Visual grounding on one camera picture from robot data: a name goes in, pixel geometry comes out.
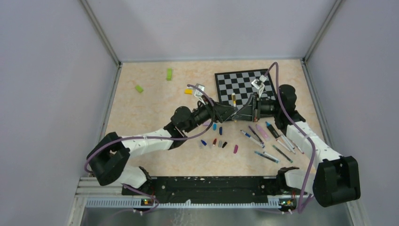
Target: metal frame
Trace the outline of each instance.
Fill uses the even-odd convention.
[[[88,4],[87,0],[79,0],[82,3],[82,6],[84,10],[86,11],[90,21],[93,23],[94,29],[99,35],[99,38],[103,42],[105,48],[107,51],[110,53],[113,61],[115,64],[118,66],[118,71],[115,76],[114,83],[112,85],[112,91],[110,94],[110,98],[108,100],[108,107],[105,112],[103,124],[102,124],[102,129],[101,129],[101,134],[99,135],[99,140],[104,136],[108,119],[111,113],[111,107],[113,104],[113,100],[115,97],[115,92],[116,88],[118,85],[121,69],[122,69],[122,63],[116,56],[115,51],[113,50],[110,42],[108,41],[101,25],[99,24],[96,16],[94,15],[90,5]],[[313,55],[313,52],[317,48],[318,44],[322,40],[324,34],[328,30],[332,20],[336,16],[336,13],[338,9],[342,6],[344,3],[344,0],[336,0],[335,3],[333,4],[333,7],[331,8],[328,16],[326,17],[323,25],[321,26],[319,32],[317,33],[315,39],[313,40],[311,46],[309,47],[308,51],[306,52],[305,56],[301,59],[301,65],[302,69],[306,78],[306,82],[309,87],[309,91],[313,100],[313,104],[316,110],[317,117],[319,119],[320,127],[323,132],[323,136],[325,138],[325,141],[328,145],[330,145],[332,148],[334,148],[334,139],[331,136],[330,129],[328,126],[328,122],[325,118],[325,114],[323,111],[322,104],[320,102],[319,96],[317,94],[317,90],[315,88],[312,74],[309,71],[308,68],[308,62],[311,56]],[[84,214],[84,209],[85,206],[90,198],[115,198],[115,199],[120,199],[121,198],[121,185],[117,183],[112,183],[108,186],[100,186],[95,178],[81,178],[78,188],[76,190],[75,194],[75,199],[73,202],[72,210],[70,213],[69,217],[69,226],[80,226],[81,221],[83,219],[83,214]],[[289,195],[280,195],[280,196],[271,196],[271,198],[289,198]],[[371,225],[370,221],[368,219],[367,212],[365,211],[365,208],[361,202],[361,200],[356,200],[356,201],[351,201],[347,203],[347,207],[350,213],[350,216],[352,218],[352,223],[354,226],[368,226]]]

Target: wooden tabletop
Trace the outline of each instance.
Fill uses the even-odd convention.
[[[124,63],[112,105],[107,133],[116,131],[119,136],[144,134],[163,128],[170,122],[176,108],[187,106],[193,109],[197,99],[184,94],[187,84],[200,83],[205,92],[218,101],[215,85],[215,73],[233,72],[268,68],[273,60],[239,60],[239,61],[191,61],[191,62],[150,62]],[[299,60],[278,60],[279,83],[295,87],[298,100],[297,110],[306,119],[312,130],[322,137],[319,121],[311,100],[309,89]],[[167,69],[172,68],[172,81],[166,81]],[[275,70],[271,71],[275,82]],[[140,85],[144,91],[139,93],[135,86]],[[258,124],[269,134],[265,121],[274,124],[273,118],[263,118]],[[309,159],[299,152],[290,153],[274,139],[265,142],[262,149],[247,137],[240,129],[250,133],[248,125],[255,123],[238,121],[218,124],[223,127],[223,135],[209,130],[199,138],[186,141],[179,148],[168,151],[156,151],[131,159],[128,164],[144,167],[151,176],[275,176],[282,167],[297,166],[306,170]],[[195,135],[206,127],[199,126],[187,136]],[[212,141],[227,141],[225,148],[217,145],[211,148]],[[208,145],[200,145],[200,140]],[[294,162],[290,163],[272,148],[275,144]],[[234,146],[239,149],[233,153]],[[280,163],[271,162],[254,151],[266,151]]]

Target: chessboard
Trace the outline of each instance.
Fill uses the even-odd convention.
[[[216,73],[215,81],[219,103],[233,106],[231,94],[235,93],[236,106],[241,109],[248,101],[249,96],[257,92],[251,82],[259,79],[261,75],[266,73],[267,69]],[[270,79],[270,74],[266,75],[267,80],[264,82],[264,91],[261,98],[276,100],[276,92]]]

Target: pink marker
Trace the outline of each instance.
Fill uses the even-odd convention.
[[[264,137],[266,141],[270,140],[270,137],[267,135],[266,131],[264,131],[264,129],[260,125],[256,125],[256,129],[261,133],[261,135]]]

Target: purple cable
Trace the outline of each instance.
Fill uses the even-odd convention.
[[[211,104],[211,106],[212,106],[212,107],[214,106],[213,100],[212,100],[204,91],[202,91],[202,90],[199,89],[198,87],[193,86],[193,85],[191,85],[191,84],[188,84],[187,86],[188,86],[188,87],[192,87],[192,88],[198,90],[202,95],[205,96],[205,98],[208,100],[208,102]],[[213,124],[213,120],[211,121],[211,123],[209,124],[209,126],[208,126],[204,131],[202,131],[202,132],[200,132],[199,134],[194,135],[194,136],[192,136],[192,137],[173,138],[173,137],[155,137],[155,136],[148,136],[147,139],[164,139],[164,140],[189,140],[189,139],[194,139],[194,138],[197,138],[197,137],[201,136],[201,135],[204,134],[205,132],[207,132],[207,131],[211,128],[212,124]],[[113,144],[115,144],[115,143],[117,143],[117,142],[120,142],[120,141],[124,141],[124,140],[134,140],[134,139],[144,139],[144,137],[141,137],[141,136],[124,137],[124,138],[120,138],[120,139],[111,141],[111,142],[105,144],[104,146],[98,148],[90,157],[87,158],[87,160],[86,160],[86,162],[85,162],[85,165],[84,165],[85,171],[88,172],[88,173],[93,173],[92,171],[90,171],[90,170],[87,169],[88,163],[89,163],[94,157],[96,157],[102,150],[104,150],[105,148],[107,148],[107,147],[109,147],[109,146],[111,146],[111,145],[113,145]]]
[[[129,189],[130,191],[136,192],[137,194],[140,194],[140,195],[147,196],[147,197],[149,197],[150,199],[154,200],[154,201],[157,203],[157,204],[156,204],[154,207],[152,207],[151,209],[149,209],[149,210],[143,212],[143,214],[151,213],[151,212],[153,212],[153,211],[159,206],[160,202],[159,202],[159,200],[156,199],[154,196],[149,195],[149,194],[146,194],[146,193],[144,193],[144,192],[140,192],[139,190],[133,188],[133,187],[130,186],[130,185],[127,185],[127,184],[122,184],[122,185],[123,185],[125,188]],[[116,216],[116,215],[118,215],[118,214],[120,214],[120,213],[123,213],[123,212],[133,212],[133,211],[134,211],[134,209],[123,209],[123,210],[119,210],[119,211],[117,211],[116,213],[113,213],[111,216],[107,217],[105,220],[103,220],[99,225],[102,225],[102,224],[106,223],[107,221],[109,221],[109,220],[112,219],[114,216]]]
[[[281,96],[280,96],[280,91],[279,91],[279,64],[278,64],[277,62],[274,62],[273,64],[271,64],[270,67],[269,67],[269,69],[266,71],[265,74],[267,74],[267,73],[270,71],[270,69],[272,69],[272,67],[273,67],[274,65],[276,65],[276,87],[277,87],[276,89],[277,89],[277,99],[279,100],[281,109],[282,109],[282,111],[284,112],[285,116],[286,116],[286,117],[288,118],[288,120],[290,121],[290,123],[292,123],[292,124],[295,126],[295,128],[297,128],[297,129],[302,133],[302,135],[306,136],[306,133],[305,133],[305,132],[294,122],[294,120],[292,120],[292,118],[288,115],[288,113],[287,113],[287,111],[286,111],[286,109],[285,109],[285,107],[284,107],[284,105],[283,105],[283,102],[281,101]],[[310,198],[311,198],[311,196],[309,196],[309,197],[306,199],[305,204],[304,204],[304,206],[303,206],[303,208],[302,208],[303,194],[304,194],[304,192],[305,192],[306,183],[308,182],[308,178],[309,178],[309,174],[310,174],[310,171],[311,171],[311,167],[312,167],[312,164],[313,164],[313,162],[314,162],[315,155],[316,155],[316,146],[314,145],[314,142],[312,141],[312,139],[311,139],[310,137],[308,137],[307,139],[309,140],[309,142],[310,142],[310,144],[311,144],[311,146],[312,146],[312,155],[311,155],[311,159],[310,159],[310,162],[309,162],[308,169],[306,170],[305,178],[304,178],[304,180],[303,180],[302,189],[301,189],[301,194],[299,195],[298,213],[302,213],[303,208],[305,208],[305,206],[307,205],[307,203],[310,201]]]

